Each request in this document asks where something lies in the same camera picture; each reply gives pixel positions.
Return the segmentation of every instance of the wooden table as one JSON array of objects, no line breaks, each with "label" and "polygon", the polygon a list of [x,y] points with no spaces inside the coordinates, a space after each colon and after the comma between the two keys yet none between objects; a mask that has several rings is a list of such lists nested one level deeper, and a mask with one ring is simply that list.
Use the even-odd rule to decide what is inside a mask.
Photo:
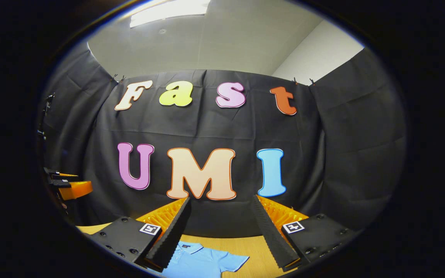
[{"label": "wooden table", "polygon": [[[80,231],[94,234],[109,225],[76,226]],[[275,278],[294,271],[284,272],[277,267],[263,236],[240,237],[235,239],[216,239],[213,237],[182,235],[182,241],[200,243],[206,248],[227,251],[234,255],[249,256],[247,262],[237,271],[225,271],[222,278]]]}]

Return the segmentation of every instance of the cutout letter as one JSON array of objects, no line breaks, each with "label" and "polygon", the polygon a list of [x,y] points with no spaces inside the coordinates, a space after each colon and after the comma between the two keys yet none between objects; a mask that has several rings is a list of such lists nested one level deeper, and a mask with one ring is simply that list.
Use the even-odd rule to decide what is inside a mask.
[{"label": "cutout letter", "polygon": [[240,93],[244,90],[240,83],[222,83],[217,87],[216,103],[219,107],[240,107],[245,103],[245,95]]},{"label": "cutout letter", "polygon": [[262,160],[263,185],[258,191],[262,197],[273,197],[286,192],[281,182],[281,149],[261,149],[256,156]]},{"label": "cutout letter", "polygon": [[130,143],[119,143],[120,152],[120,176],[126,185],[136,190],[144,190],[150,183],[150,155],[154,153],[154,146],[140,144],[136,150],[140,154],[140,177],[134,178],[129,172],[129,154],[133,150]]},{"label": "cutout letter", "polygon": [[168,156],[173,160],[173,176],[171,189],[166,193],[172,199],[188,197],[184,190],[184,181],[197,199],[202,197],[205,187],[211,182],[211,190],[207,193],[210,200],[230,200],[236,197],[231,188],[231,160],[235,157],[234,150],[215,149],[209,155],[202,169],[198,166],[192,152],[187,148],[172,148]]},{"label": "cutout letter", "polygon": [[191,91],[193,89],[193,84],[188,81],[176,81],[166,86],[166,90],[161,97],[159,97],[159,102],[162,105],[173,105],[176,106],[187,106],[192,101],[190,97]]},{"label": "cutout letter", "polygon": [[127,91],[123,95],[123,98],[121,99],[120,103],[118,103],[117,106],[114,107],[116,111],[119,110],[127,110],[131,107],[130,100],[133,97],[133,101],[136,102],[138,98],[142,95],[143,88],[150,88],[152,86],[152,80],[144,81],[144,82],[138,82],[138,83],[131,83],[127,86]]},{"label": "cutout letter", "polygon": [[293,99],[293,94],[288,93],[284,87],[272,88],[270,93],[276,95],[277,109],[286,115],[295,115],[296,108],[289,106],[289,98]]}]

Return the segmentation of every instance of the shirt collar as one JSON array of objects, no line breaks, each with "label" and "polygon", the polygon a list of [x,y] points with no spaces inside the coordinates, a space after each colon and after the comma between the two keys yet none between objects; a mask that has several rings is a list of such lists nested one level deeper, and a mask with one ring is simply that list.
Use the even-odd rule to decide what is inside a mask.
[{"label": "shirt collar", "polygon": [[[183,245],[189,245],[190,247],[182,248]],[[193,254],[202,248],[204,248],[204,247],[200,243],[192,243],[192,242],[185,242],[185,241],[178,242],[178,245],[176,246],[176,250],[183,250],[183,251],[188,252],[189,254]]]}]

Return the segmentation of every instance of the white wall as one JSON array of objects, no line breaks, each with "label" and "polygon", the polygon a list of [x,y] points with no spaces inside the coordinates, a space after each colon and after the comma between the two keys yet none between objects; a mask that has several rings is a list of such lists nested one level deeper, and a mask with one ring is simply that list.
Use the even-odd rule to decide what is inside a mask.
[{"label": "white wall", "polygon": [[323,20],[303,39],[272,76],[301,84],[319,80],[363,49],[363,45],[340,28]]}]

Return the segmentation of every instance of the light blue polo shirt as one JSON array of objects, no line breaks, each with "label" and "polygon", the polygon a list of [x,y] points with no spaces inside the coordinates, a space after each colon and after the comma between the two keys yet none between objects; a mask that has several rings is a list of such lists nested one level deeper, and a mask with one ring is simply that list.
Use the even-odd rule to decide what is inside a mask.
[{"label": "light blue polo shirt", "polygon": [[204,248],[200,243],[180,241],[168,267],[160,274],[167,278],[221,278],[221,272],[235,272],[248,259]]}]

